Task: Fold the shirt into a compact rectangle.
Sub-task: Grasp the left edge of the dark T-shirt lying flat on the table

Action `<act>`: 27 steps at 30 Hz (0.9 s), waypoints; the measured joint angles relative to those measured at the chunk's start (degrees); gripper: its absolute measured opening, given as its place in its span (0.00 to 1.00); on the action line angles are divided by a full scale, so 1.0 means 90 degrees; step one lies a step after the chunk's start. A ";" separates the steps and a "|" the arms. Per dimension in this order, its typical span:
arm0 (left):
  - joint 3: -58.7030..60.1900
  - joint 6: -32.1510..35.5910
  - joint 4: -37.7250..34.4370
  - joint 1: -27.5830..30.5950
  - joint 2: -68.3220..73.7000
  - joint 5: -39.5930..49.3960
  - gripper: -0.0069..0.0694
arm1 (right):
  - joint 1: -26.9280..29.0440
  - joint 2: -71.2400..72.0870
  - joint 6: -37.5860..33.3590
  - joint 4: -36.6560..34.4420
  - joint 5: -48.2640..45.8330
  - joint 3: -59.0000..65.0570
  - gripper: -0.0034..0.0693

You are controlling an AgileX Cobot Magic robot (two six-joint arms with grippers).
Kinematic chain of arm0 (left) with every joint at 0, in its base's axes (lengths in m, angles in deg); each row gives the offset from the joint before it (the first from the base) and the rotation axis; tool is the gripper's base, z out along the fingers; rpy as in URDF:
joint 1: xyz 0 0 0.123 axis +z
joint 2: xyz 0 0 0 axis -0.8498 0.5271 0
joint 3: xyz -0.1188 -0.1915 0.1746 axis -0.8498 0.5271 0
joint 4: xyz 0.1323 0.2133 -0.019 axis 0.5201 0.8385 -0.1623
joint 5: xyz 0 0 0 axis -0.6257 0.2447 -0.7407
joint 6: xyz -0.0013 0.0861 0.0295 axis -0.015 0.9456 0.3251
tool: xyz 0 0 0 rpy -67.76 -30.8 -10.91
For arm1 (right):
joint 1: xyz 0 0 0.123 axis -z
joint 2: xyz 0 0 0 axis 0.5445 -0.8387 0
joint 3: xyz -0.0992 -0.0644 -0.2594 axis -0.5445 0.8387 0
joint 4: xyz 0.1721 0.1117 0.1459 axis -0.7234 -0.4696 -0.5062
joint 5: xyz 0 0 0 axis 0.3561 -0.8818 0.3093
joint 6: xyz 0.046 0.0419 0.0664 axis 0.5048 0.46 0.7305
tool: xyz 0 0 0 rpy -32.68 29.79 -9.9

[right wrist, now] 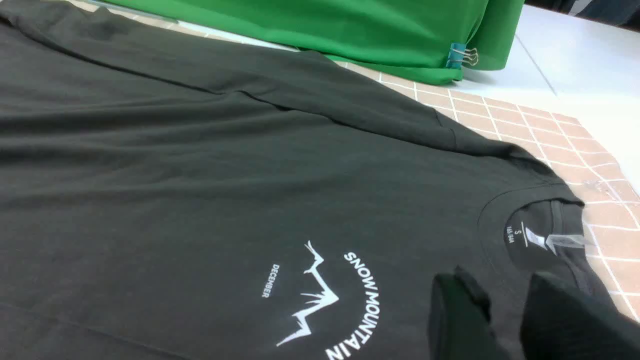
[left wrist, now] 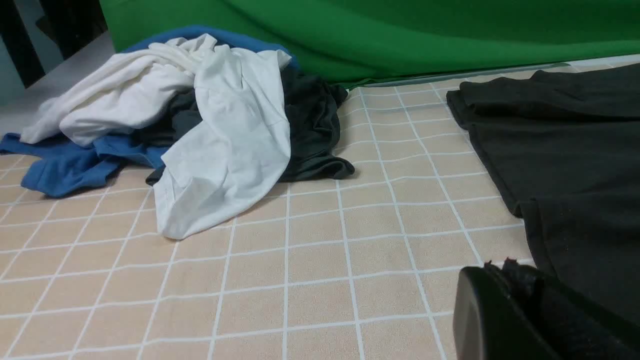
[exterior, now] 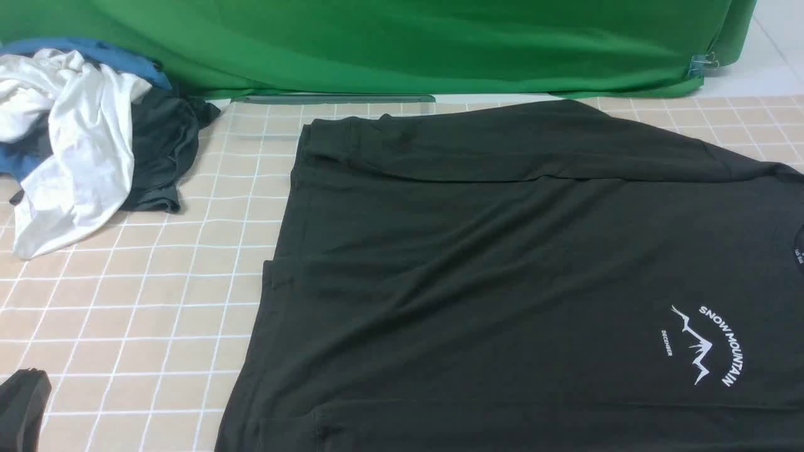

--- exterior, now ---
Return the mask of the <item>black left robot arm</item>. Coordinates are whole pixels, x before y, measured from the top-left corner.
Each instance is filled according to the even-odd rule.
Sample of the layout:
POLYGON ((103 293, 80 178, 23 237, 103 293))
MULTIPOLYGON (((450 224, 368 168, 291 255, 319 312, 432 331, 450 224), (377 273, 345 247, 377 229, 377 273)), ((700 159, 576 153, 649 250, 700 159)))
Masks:
POLYGON ((37 451, 52 391, 48 373, 19 369, 1 385, 1 450, 37 451))

